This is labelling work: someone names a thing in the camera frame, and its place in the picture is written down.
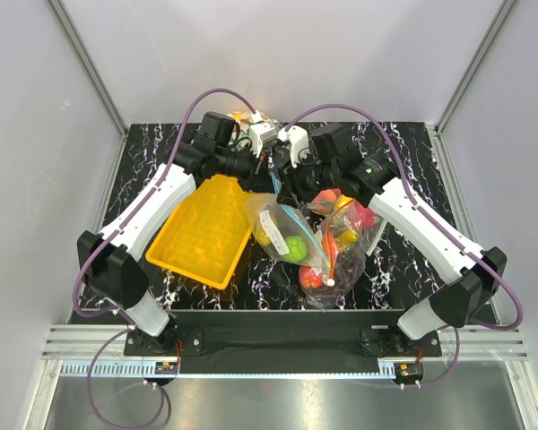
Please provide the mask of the blue zip fruit bag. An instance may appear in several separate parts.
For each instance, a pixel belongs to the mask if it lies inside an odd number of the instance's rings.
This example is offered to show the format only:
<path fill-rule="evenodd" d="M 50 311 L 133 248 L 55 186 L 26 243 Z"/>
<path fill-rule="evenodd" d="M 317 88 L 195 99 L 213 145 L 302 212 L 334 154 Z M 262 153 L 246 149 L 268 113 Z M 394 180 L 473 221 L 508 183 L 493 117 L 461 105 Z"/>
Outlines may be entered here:
<path fill-rule="evenodd" d="M 285 238 L 302 237 L 307 245 L 308 256 L 302 262 L 289 263 L 312 267 L 321 263 L 327 265 L 327 257 L 317 234 L 299 210 L 277 203 L 276 193 L 280 182 L 273 172 L 269 176 L 273 193 L 255 194 L 245 203 L 245 213 L 255 240 L 271 258 L 287 262 L 283 258 L 289 252 Z"/>

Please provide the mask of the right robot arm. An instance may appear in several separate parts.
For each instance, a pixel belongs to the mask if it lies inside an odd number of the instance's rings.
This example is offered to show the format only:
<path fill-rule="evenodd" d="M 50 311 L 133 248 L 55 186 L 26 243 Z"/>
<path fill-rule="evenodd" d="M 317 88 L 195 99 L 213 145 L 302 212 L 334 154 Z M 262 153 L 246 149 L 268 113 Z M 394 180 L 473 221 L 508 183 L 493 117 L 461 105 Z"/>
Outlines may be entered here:
<path fill-rule="evenodd" d="M 483 249 L 447 223 L 386 155 L 362 157 L 347 126 L 329 124 L 313 133 L 285 127 L 277 141 L 290 152 L 275 163 L 282 180 L 279 202 L 310 202 L 337 188 L 404 234 L 444 281 L 399 317 L 388 335 L 394 352 L 409 355 L 429 332 L 464 327 L 497 293 L 507 256 L 497 247 Z"/>

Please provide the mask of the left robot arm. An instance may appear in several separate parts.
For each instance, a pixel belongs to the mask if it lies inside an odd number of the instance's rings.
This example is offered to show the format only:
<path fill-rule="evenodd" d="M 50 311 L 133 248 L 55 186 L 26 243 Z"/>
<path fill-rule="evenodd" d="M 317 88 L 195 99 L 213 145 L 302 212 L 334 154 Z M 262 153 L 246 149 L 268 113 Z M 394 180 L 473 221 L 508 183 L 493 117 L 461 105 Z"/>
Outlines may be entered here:
<path fill-rule="evenodd" d="M 149 291 L 149 279 L 139 261 L 166 218 L 207 179 L 216 174 L 247 178 L 260 159 L 263 143 L 255 138 L 248 150 L 236 151 L 230 140 L 239 122 L 208 112 L 189 141 L 177 137 L 172 158 L 134 200 L 100 232 L 84 231 L 77 240 L 79 285 L 110 302 L 108 311 L 121 313 L 144 332 L 144 344 L 155 354 L 169 353 L 176 333 L 170 316 Z"/>

